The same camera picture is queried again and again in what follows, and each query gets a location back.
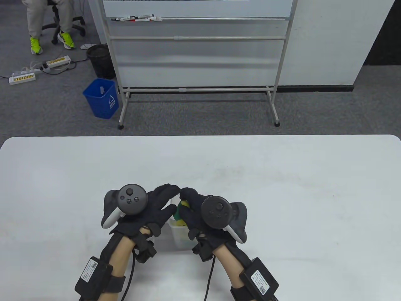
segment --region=metal frame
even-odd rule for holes
[[[127,112],[127,107],[129,103],[129,97],[131,93],[160,93],[160,92],[172,92],[172,93],[193,93],[193,92],[222,92],[222,93],[230,93],[230,92],[265,92],[267,96],[267,100],[269,102],[271,112],[273,113],[274,125],[280,126],[280,120],[277,115],[276,108],[274,106],[274,101],[277,95],[277,87],[280,81],[281,71],[283,69],[284,58],[286,56],[288,40],[290,38],[292,24],[294,22],[295,11],[297,8],[298,0],[292,1],[291,14],[289,18],[163,18],[164,20],[282,20],[288,21],[287,31],[285,36],[266,36],[266,37],[183,37],[183,36],[174,36],[174,37],[119,37],[119,36],[111,36],[109,31],[109,25],[107,22],[107,18],[105,14],[102,16],[103,27],[105,31],[105,37],[107,44],[109,45],[109,51],[111,55],[111,60],[113,61],[115,75],[117,77],[118,88],[121,94],[122,100],[122,110],[120,114],[120,119],[118,121],[118,128],[121,130],[124,128],[124,118]],[[120,77],[120,73],[118,70],[117,59],[114,53],[114,45],[113,41],[117,40],[132,40],[132,41],[284,41],[283,49],[281,52],[281,57],[277,69],[277,75],[275,78],[274,86],[266,87],[211,87],[211,88],[132,88],[132,87],[123,87],[122,81]]]

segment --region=black glove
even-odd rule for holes
[[[152,235],[159,236],[161,227],[168,221],[170,216],[177,210],[177,206],[171,204],[162,208],[167,202],[178,195],[180,188],[176,185],[164,184],[157,187],[154,191],[148,192],[148,204],[146,208],[139,214],[129,216],[126,215],[118,220],[118,225],[110,232],[110,234],[118,232],[130,239],[137,245],[139,250],[143,244],[144,238],[140,233],[140,228],[147,227]]]
[[[186,222],[189,231],[189,238],[196,238],[201,245],[207,243],[211,251],[224,243],[235,244],[235,239],[224,230],[213,229],[208,226],[201,216],[201,205],[208,196],[197,193],[195,189],[183,188],[180,192],[180,199],[188,202],[189,207],[180,206],[180,217]]]

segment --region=vr controller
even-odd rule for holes
[[[110,190],[104,197],[101,226],[110,228],[125,215],[136,215],[141,213],[148,204],[146,190],[136,184],[128,184],[120,190]]]
[[[137,184],[125,185],[120,190],[110,190],[104,197],[101,226],[108,229],[125,215],[141,213],[147,204],[148,194]],[[240,244],[246,242],[247,208],[243,203],[229,203],[225,198],[213,195],[202,203],[201,214],[210,227],[229,232]]]
[[[225,198],[212,195],[200,208],[204,222],[214,229],[222,229],[240,244],[247,241],[245,224],[248,212],[244,203],[229,203]]]

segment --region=clear plastic container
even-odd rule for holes
[[[178,205],[180,203],[180,198],[174,197],[170,200],[171,204]],[[190,240],[188,238],[189,229],[186,226],[177,226],[177,221],[170,217],[168,220],[168,225],[173,233],[174,243],[176,247],[180,250],[192,250],[193,247],[198,243],[196,240]]]

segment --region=light gray pants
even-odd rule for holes
[[[63,32],[70,32],[73,25],[73,0],[53,0],[57,3],[60,16],[60,28]],[[22,0],[26,6],[28,30],[32,38],[38,39],[42,33],[43,18],[47,9],[47,0]]]

